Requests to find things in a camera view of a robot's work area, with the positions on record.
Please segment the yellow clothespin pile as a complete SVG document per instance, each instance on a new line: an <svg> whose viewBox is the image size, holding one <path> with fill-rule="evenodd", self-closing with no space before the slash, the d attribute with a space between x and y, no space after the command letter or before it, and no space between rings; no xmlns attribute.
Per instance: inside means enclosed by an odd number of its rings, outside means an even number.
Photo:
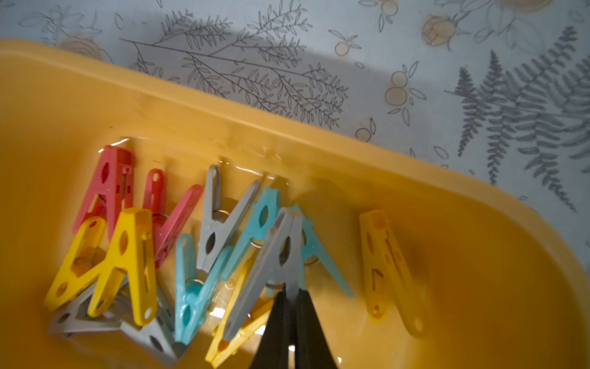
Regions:
<svg viewBox="0 0 590 369"><path fill-rule="evenodd" d="M387 299L393 298L407 332L414 338L425 337L423 303L385 211L360 215L360 239L367 313L376 321L384 319Z"/></svg>

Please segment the yellow plastic storage box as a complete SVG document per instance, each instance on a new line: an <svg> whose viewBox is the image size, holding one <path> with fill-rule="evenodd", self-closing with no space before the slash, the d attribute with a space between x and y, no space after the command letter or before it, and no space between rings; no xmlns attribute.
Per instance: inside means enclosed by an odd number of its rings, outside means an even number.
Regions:
<svg viewBox="0 0 590 369"><path fill-rule="evenodd" d="M159 368L119 332L63 338L43 307L100 150L135 153L135 201L161 166L168 200L221 165L232 206L261 176L313 220L353 289L307 286L342 368L587 368L589 282L530 207L482 181L36 42L1 43L1 366ZM360 215L387 213L423 297L412 338L387 295L364 301Z"/></svg>

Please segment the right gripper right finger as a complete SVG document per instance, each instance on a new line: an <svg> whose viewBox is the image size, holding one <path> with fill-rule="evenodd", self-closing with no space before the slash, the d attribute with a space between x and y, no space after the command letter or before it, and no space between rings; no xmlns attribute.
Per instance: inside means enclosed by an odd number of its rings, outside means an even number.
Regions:
<svg viewBox="0 0 590 369"><path fill-rule="evenodd" d="M337 369L310 294L300 290L294 306L293 344L296 368Z"/></svg>

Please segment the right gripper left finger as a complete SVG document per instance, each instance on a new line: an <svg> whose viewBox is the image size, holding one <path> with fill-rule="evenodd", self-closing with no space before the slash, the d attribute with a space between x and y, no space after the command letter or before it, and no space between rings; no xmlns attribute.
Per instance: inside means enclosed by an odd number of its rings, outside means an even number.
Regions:
<svg viewBox="0 0 590 369"><path fill-rule="evenodd" d="M279 292L250 369L289 367L290 316L290 303L286 293Z"/></svg>

